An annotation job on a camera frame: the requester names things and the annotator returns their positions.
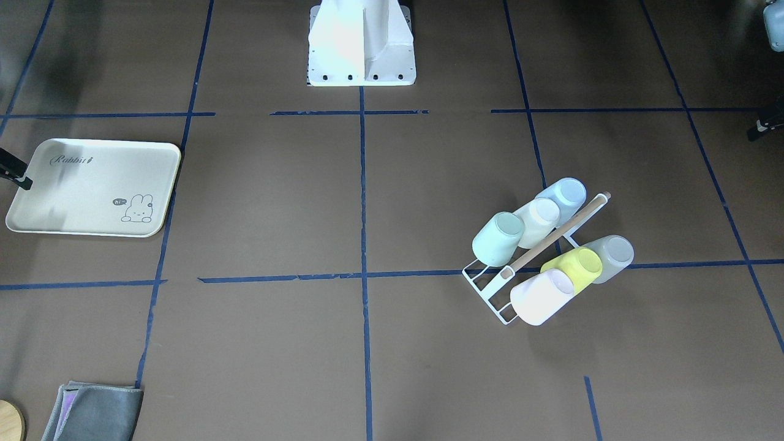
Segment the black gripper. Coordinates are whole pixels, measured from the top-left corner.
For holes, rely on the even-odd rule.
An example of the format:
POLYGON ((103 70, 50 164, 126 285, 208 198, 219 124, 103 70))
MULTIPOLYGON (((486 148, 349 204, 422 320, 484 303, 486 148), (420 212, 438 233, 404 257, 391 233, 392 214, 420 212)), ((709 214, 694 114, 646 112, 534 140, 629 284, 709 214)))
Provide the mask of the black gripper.
POLYGON ((747 129, 748 141, 756 141, 766 134, 782 129, 783 95, 757 110, 755 126, 747 129))

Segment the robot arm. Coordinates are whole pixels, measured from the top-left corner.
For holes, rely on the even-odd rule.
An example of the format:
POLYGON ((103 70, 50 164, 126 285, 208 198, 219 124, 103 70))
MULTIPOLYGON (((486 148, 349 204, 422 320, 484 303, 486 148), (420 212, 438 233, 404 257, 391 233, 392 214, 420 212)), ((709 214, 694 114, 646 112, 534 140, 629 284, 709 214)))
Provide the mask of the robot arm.
MULTIPOLYGON (((783 2, 766 1, 763 20, 768 42, 776 53, 783 51, 783 2)), ((772 103, 757 112, 755 126, 747 129, 748 141, 756 141, 761 137, 782 130, 783 97, 779 95, 772 103)))

